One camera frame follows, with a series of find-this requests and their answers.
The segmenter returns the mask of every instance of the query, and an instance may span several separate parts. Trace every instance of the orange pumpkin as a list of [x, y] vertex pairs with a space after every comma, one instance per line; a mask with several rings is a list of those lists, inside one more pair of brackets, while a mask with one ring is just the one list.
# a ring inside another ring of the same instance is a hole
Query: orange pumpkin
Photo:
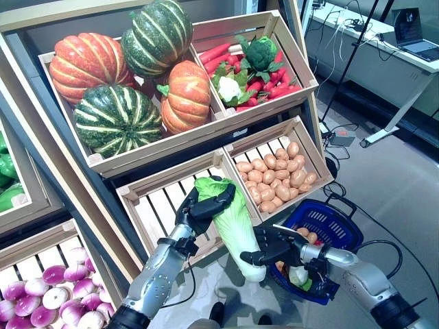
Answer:
[[162, 98], [163, 124], [172, 134], [204, 125], [209, 115], [209, 77], [197, 64], [185, 60], [169, 75], [169, 92]]
[[56, 90], [70, 103], [79, 102], [86, 89], [101, 84], [134, 86], [121, 45], [109, 36], [81, 33], [55, 45], [49, 71]]

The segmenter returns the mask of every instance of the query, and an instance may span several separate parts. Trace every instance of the green striped pumpkin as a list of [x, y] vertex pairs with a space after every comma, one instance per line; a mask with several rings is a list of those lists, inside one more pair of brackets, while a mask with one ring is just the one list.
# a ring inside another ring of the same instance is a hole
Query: green striped pumpkin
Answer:
[[155, 0], [133, 15], [121, 40], [130, 70], [141, 77], [164, 73], [191, 44], [192, 23], [173, 0]]
[[109, 158], [161, 137], [162, 119], [148, 97], [127, 86], [90, 88], [73, 112], [84, 144]]

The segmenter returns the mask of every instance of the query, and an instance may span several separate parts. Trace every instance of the laptop screen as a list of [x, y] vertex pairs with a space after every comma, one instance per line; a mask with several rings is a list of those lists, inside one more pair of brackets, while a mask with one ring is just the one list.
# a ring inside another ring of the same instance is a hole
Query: laptop screen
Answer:
[[418, 8], [392, 10], [398, 45], [423, 38]]

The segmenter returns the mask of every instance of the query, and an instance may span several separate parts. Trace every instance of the laptop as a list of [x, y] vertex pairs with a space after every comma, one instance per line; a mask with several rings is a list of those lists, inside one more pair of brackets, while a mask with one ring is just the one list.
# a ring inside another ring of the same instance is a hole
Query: laptop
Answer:
[[439, 60], [439, 45], [423, 39], [418, 8], [392, 10], [396, 45], [428, 62]]

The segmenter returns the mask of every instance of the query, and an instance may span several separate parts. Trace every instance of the squash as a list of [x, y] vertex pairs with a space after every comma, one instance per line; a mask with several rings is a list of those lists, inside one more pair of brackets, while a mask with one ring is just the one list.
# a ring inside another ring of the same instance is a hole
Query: squash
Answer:
[[197, 64], [185, 60], [169, 74], [169, 86], [157, 86], [164, 94], [161, 102], [163, 124], [172, 134], [204, 125], [210, 111], [209, 77]]
[[188, 50], [192, 32], [189, 16], [176, 1], [145, 5], [121, 39], [128, 67], [141, 77], [163, 74]]
[[49, 72], [56, 90], [70, 103], [81, 100], [87, 88], [101, 84], [134, 86], [121, 45], [109, 36], [81, 33], [55, 45]]
[[94, 152], [109, 158], [161, 138], [157, 107], [127, 86], [90, 88], [73, 111], [78, 136]]

